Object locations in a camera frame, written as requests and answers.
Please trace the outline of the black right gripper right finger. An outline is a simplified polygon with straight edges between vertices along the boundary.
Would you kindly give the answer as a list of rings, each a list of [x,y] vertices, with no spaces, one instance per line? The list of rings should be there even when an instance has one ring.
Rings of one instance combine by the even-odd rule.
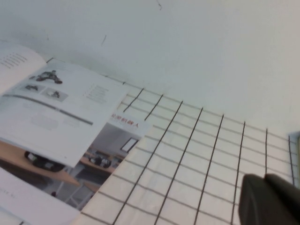
[[[264,180],[290,212],[300,211],[300,190],[298,188],[275,174],[266,174]]]

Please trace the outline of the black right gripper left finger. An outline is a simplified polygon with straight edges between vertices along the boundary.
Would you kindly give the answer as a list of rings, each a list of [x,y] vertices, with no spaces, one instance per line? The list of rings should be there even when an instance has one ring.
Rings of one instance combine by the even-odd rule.
[[[242,180],[239,219],[242,225],[298,225],[300,212],[290,212],[264,177],[246,174]]]

